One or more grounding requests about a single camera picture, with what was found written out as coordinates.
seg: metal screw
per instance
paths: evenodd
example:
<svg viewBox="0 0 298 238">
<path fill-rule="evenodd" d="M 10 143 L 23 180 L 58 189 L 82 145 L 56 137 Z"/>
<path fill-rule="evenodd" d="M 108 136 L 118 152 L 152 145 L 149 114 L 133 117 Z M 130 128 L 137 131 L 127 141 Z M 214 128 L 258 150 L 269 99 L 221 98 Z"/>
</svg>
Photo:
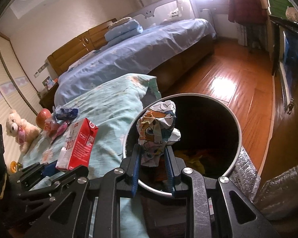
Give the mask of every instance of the metal screw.
<svg viewBox="0 0 298 238">
<path fill-rule="evenodd" d="M 84 184 L 85 182 L 87 182 L 87 179 L 86 179 L 86 177 L 80 177 L 80 178 L 78 178 L 77 182 L 79 184 Z"/>
<path fill-rule="evenodd" d="M 221 176 L 220 177 L 220 182 L 222 182 L 222 183 L 228 183 L 228 178 L 226 176 Z"/>
<path fill-rule="evenodd" d="M 186 167 L 186 168 L 183 169 L 183 172 L 185 174 L 188 174 L 189 175 L 189 174 L 193 173 L 193 170 L 191 168 L 189 168 L 189 167 Z"/>
<path fill-rule="evenodd" d="M 123 172 L 124 172 L 124 170 L 123 170 L 122 168 L 116 168 L 116 169 L 114 170 L 114 173 L 117 174 L 117 175 L 120 175 L 120 174 L 122 174 Z"/>
</svg>

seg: sunlight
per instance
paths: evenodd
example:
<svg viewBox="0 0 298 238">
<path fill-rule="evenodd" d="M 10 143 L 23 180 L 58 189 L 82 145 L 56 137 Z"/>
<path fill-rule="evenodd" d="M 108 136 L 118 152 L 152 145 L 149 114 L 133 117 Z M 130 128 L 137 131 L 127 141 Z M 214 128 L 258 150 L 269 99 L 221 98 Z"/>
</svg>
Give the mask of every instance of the sunlight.
<svg viewBox="0 0 298 238">
<path fill-rule="evenodd" d="M 231 97 L 235 91 L 236 85 L 227 79 L 215 78 L 212 81 L 210 89 L 213 91 L 212 96 L 219 97 Z"/>
</svg>

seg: green board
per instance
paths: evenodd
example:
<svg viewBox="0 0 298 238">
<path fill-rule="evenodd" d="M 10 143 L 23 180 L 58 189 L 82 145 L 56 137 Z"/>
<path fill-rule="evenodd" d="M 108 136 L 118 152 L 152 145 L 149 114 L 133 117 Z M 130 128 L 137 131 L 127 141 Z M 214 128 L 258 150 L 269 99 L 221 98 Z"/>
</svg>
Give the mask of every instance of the green board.
<svg viewBox="0 0 298 238">
<path fill-rule="evenodd" d="M 269 9 L 271 15 L 287 19 L 286 18 L 286 10 L 287 7 L 293 7 L 292 3 L 289 0 L 268 0 Z"/>
</svg>

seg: red apple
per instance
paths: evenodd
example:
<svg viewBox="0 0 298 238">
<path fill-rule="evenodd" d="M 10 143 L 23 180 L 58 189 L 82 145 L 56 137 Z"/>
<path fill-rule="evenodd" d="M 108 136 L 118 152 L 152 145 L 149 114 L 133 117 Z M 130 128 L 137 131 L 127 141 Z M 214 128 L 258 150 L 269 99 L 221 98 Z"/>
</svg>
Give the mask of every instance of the red apple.
<svg viewBox="0 0 298 238">
<path fill-rule="evenodd" d="M 50 117 L 52 117 L 51 112 L 48 109 L 43 108 L 37 115 L 37 126 L 39 126 L 41 129 L 44 129 L 45 120 Z"/>
</svg>

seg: nightstand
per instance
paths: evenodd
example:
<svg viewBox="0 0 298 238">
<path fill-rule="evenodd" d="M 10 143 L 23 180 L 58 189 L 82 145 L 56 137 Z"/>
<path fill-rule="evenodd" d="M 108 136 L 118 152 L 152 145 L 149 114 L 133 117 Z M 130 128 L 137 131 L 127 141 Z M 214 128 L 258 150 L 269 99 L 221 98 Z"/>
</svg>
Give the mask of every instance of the nightstand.
<svg viewBox="0 0 298 238">
<path fill-rule="evenodd" d="M 40 100 L 40 105 L 43 108 L 48 109 L 51 113 L 53 113 L 52 107 L 54 106 L 54 95 L 58 88 L 58 83 L 56 83 Z"/>
</svg>

